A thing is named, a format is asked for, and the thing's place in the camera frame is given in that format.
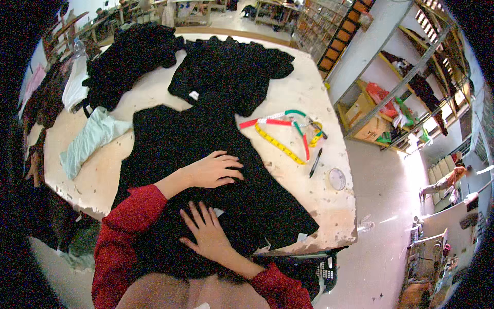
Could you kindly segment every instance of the black marker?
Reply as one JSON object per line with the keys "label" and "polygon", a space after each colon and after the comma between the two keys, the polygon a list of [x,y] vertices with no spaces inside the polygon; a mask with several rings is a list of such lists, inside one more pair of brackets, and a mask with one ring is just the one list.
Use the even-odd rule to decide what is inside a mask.
{"label": "black marker", "polygon": [[310,169],[309,178],[312,178],[312,175],[316,171],[316,167],[317,167],[317,164],[319,163],[319,158],[321,157],[322,153],[323,153],[323,149],[321,148],[321,149],[319,149],[319,153],[317,154],[316,162],[314,162],[314,165]]}

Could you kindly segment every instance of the light blue fabric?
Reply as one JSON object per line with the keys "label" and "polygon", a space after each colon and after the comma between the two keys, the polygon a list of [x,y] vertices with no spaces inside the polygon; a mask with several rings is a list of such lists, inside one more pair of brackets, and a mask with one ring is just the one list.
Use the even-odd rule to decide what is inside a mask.
{"label": "light blue fabric", "polygon": [[104,107],[96,107],[82,131],[70,143],[69,149],[60,154],[60,162],[67,177],[74,179],[82,164],[98,147],[108,144],[131,127],[131,122],[116,120]]}

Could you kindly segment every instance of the red sweater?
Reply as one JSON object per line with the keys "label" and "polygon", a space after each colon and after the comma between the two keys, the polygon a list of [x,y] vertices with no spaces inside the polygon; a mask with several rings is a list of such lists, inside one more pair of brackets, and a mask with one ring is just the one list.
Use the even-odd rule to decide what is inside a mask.
{"label": "red sweater", "polygon": [[[127,288],[136,255],[132,247],[138,233],[154,223],[166,198],[154,185],[129,190],[130,196],[103,219],[94,250],[92,299],[96,309],[115,308]],[[274,263],[250,284],[271,309],[312,309],[309,293],[300,281],[282,274]]]}

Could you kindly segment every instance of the finger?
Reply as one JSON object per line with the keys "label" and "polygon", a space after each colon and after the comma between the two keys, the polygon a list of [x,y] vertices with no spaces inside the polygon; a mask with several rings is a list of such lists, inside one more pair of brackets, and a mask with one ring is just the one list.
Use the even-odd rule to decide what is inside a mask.
{"label": "finger", "polygon": [[229,184],[229,183],[234,183],[235,181],[231,178],[222,178],[222,179],[218,179],[217,181],[214,182],[214,186],[212,188],[217,188],[219,186],[222,186],[222,185],[226,185],[226,184]]}
{"label": "finger", "polygon": [[204,222],[206,225],[212,225],[213,221],[211,221],[211,215],[207,212],[206,205],[201,201],[199,202],[199,207],[201,208],[201,212],[203,214]]}
{"label": "finger", "polygon": [[223,156],[217,157],[217,159],[220,161],[227,161],[227,160],[237,161],[238,157],[234,157],[234,156],[230,156],[230,155],[223,155]]}
{"label": "finger", "polygon": [[224,154],[226,154],[226,151],[225,150],[216,150],[216,151],[211,152],[211,154],[208,155],[208,157],[216,158],[217,156],[221,156],[221,155],[224,155]]}
{"label": "finger", "polygon": [[222,177],[235,177],[235,178],[238,178],[240,180],[244,180],[244,175],[242,175],[242,173],[240,173],[239,171],[237,170],[223,170],[223,173],[221,175]]}
{"label": "finger", "polygon": [[218,217],[216,216],[216,213],[214,212],[213,207],[209,208],[209,214],[211,215],[211,220],[212,220],[214,226],[221,228],[221,225],[219,224],[219,221],[218,221]]}
{"label": "finger", "polygon": [[203,218],[201,218],[201,215],[199,215],[199,212],[197,211],[196,205],[194,205],[193,201],[189,202],[189,207],[192,216],[194,216],[194,221],[196,222],[197,227],[198,228],[203,227],[204,226]]}
{"label": "finger", "polygon": [[196,236],[197,232],[199,232],[196,224],[190,219],[189,215],[183,209],[180,210],[180,215],[182,216],[182,219],[184,219],[185,224],[187,224],[192,234]]}
{"label": "finger", "polygon": [[189,238],[185,238],[185,237],[180,237],[178,239],[182,244],[186,245],[187,247],[191,248],[192,250],[194,250],[194,252],[196,252],[197,254],[199,254],[199,246],[196,245],[195,243],[193,243]]}
{"label": "finger", "polygon": [[233,161],[233,160],[227,160],[227,161],[223,161],[223,166],[226,167],[226,168],[229,168],[229,167],[233,167],[233,168],[243,168],[244,165],[238,161]]}

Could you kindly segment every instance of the floor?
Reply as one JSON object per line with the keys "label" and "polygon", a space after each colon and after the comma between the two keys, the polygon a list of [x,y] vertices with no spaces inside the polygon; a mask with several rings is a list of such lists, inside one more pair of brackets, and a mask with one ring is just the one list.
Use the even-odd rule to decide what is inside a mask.
{"label": "floor", "polygon": [[248,18],[243,18],[242,9],[246,5],[255,6],[256,0],[239,0],[237,4],[236,11],[212,11],[211,12],[211,27],[214,28],[224,28],[237,31],[247,31],[259,33],[265,36],[273,37],[276,39],[290,41],[291,36],[288,32],[275,32],[273,27],[249,20]]}
{"label": "floor", "polygon": [[[338,254],[338,284],[315,309],[392,309],[405,271],[405,253],[412,219],[431,213],[428,199],[421,205],[418,188],[426,184],[419,152],[404,158],[394,151],[347,141],[359,220],[370,215],[375,227]],[[93,274],[76,273],[37,239],[31,244],[48,281],[71,309],[92,308]]]}

